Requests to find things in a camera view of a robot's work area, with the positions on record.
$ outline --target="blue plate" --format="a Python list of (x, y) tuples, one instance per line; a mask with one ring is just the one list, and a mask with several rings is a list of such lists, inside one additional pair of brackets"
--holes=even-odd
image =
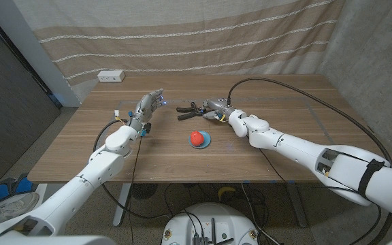
[(203, 136), (202, 144), (200, 146), (192, 145), (191, 140), (190, 140), (190, 136), (189, 136), (189, 144), (192, 147), (196, 148), (196, 149), (202, 149), (202, 148), (207, 147), (210, 144), (210, 142), (211, 142), (211, 136), (207, 132), (205, 132), (205, 131), (198, 130), (198, 132), (200, 132), (202, 134), (202, 136)]

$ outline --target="striped curtain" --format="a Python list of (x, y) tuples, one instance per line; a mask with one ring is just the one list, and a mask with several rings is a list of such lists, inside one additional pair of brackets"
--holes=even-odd
[(14, 0), (74, 92), (127, 76), (313, 74), (343, 0)]

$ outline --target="robotic arm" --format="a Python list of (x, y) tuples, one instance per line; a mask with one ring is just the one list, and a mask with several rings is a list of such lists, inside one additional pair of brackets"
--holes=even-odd
[(226, 99), (208, 99), (203, 106), (211, 110), (204, 118), (227, 121), (238, 137), (249, 136), (251, 146), (274, 150), (308, 168), (325, 186), (352, 190), (331, 189), (338, 195), (392, 212), (392, 168), (386, 159), (353, 146), (324, 146), (277, 131), (267, 121), (228, 106)]
[(89, 158), (88, 165), (41, 206), (0, 224), (0, 237), (62, 235), (67, 221), (81, 208), (93, 191), (123, 168), (131, 153), (130, 144), (139, 137), (152, 113), (164, 105), (163, 89), (145, 95), (135, 108), (129, 126), (121, 126)]

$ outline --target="red ball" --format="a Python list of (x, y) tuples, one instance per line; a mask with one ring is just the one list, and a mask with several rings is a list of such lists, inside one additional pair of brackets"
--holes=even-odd
[(190, 134), (190, 142), (194, 146), (200, 146), (203, 143), (203, 135), (198, 131), (193, 131)]

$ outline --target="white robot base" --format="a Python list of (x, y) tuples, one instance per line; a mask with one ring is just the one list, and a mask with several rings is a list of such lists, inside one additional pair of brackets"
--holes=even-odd
[(241, 212), (221, 203), (199, 203), (185, 208), (169, 220), (161, 244), (208, 244), (209, 242), (225, 245), (257, 245), (257, 234), (252, 221)]

